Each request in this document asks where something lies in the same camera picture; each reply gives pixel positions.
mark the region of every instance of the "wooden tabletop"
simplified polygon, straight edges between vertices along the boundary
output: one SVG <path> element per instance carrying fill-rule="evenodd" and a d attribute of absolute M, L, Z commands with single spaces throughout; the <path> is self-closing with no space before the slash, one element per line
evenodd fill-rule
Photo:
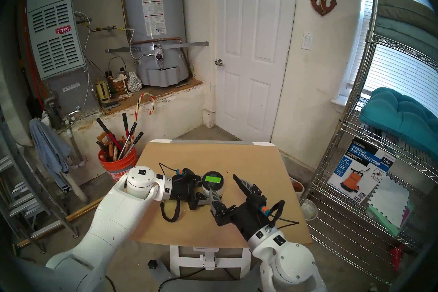
<path fill-rule="evenodd" d="M 282 229 L 287 240 L 294 243 L 312 242 L 309 230 L 301 212 L 300 204 L 293 190 L 278 148 L 271 144 L 261 146 L 248 143 L 224 143 L 220 141 L 187 142 L 174 140 L 170 143 L 149 142 L 137 165 L 148 166 L 156 173 L 162 173 L 159 162 L 175 169 L 189 168 L 196 175 L 218 171 L 224 177 L 222 202 L 230 207 L 245 202 L 245 195 L 233 180 L 233 174 L 240 179 L 256 184 L 267 198 L 271 207 L 283 199 L 286 204 L 282 218 L 298 221 L 298 225 Z M 175 173 L 166 170 L 167 176 Z M 165 201 L 165 211 L 172 217 L 175 211 L 174 200 Z M 287 225 L 277 221 L 277 227 Z M 195 211 L 181 202 L 178 221 L 167 222 L 161 215 L 158 201 L 154 201 L 139 226 L 131 235 L 131 240 L 142 243 L 179 245 L 187 247 L 242 248 L 246 241 L 233 224 L 217 226 L 210 206 L 199 206 Z"/>

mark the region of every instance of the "orange pump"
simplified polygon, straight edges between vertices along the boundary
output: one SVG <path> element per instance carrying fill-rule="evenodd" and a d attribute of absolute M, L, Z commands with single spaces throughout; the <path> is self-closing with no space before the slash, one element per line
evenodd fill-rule
<path fill-rule="evenodd" d="M 341 187 L 348 192 L 356 192 L 357 193 L 357 190 L 359 189 L 359 186 L 357 184 L 362 179 L 364 172 L 369 171 L 370 169 L 368 168 L 366 171 L 364 171 L 364 170 L 357 171 L 355 169 L 351 169 L 351 170 L 352 170 L 352 172 L 348 176 L 348 178 L 345 179 L 341 183 Z"/>

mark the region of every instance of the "window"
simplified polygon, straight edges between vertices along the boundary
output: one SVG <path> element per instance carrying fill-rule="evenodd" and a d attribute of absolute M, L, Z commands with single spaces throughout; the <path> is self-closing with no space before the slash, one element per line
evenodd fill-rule
<path fill-rule="evenodd" d="M 351 73 L 347 81 L 347 88 L 352 87 L 356 78 L 371 18 L 373 0 L 364 1 L 364 20 Z M 428 0 L 414 1 L 433 9 Z M 438 116 L 438 73 L 428 65 L 407 54 L 377 45 L 363 93 L 370 94 L 370 92 L 379 87 L 389 87 L 410 96 Z"/>

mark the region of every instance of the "white door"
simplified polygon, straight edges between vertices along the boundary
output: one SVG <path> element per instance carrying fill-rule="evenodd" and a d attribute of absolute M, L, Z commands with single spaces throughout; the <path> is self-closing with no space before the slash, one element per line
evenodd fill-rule
<path fill-rule="evenodd" d="M 242 140 L 271 140 L 294 10 L 295 0 L 217 0 L 217 125 Z"/>

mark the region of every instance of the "bowl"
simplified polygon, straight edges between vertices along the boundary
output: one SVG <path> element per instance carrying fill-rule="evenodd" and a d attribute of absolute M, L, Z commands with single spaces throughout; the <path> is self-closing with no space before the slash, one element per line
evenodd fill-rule
<path fill-rule="evenodd" d="M 316 217 L 318 217 L 318 208 L 309 199 L 306 199 L 303 202 L 303 204 L 301 205 L 301 210 L 303 211 L 304 219 L 306 219 L 306 221 L 308 222 L 311 220 L 315 220 Z"/>

